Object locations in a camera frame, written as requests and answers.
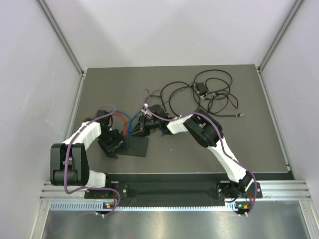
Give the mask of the black network switch box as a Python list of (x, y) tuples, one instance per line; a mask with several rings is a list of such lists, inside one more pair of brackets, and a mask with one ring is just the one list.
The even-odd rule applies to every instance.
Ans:
[(116, 154), (135, 157), (146, 157), (149, 144), (148, 137), (125, 136), (126, 145), (115, 150)]

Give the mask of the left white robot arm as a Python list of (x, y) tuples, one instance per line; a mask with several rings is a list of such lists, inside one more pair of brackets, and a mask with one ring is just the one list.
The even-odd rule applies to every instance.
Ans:
[(50, 149), (50, 182), (54, 186), (96, 188), (101, 197), (109, 197), (113, 185), (106, 173), (89, 169), (87, 149), (97, 141), (109, 158), (117, 158), (116, 149), (126, 148), (124, 136), (112, 129), (112, 113), (98, 110), (95, 118), (85, 119), (79, 129), (62, 143)]

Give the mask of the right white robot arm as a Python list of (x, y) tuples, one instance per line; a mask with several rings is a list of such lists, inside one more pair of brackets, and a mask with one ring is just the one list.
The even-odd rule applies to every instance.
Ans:
[(130, 136), (148, 136), (153, 129), (160, 129), (164, 135), (188, 132), (202, 147), (211, 151), (225, 169), (233, 183), (233, 192), (244, 197), (251, 191), (254, 176), (236, 159), (229, 148), (222, 126), (203, 110), (172, 118), (160, 105), (144, 104), (138, 122)]

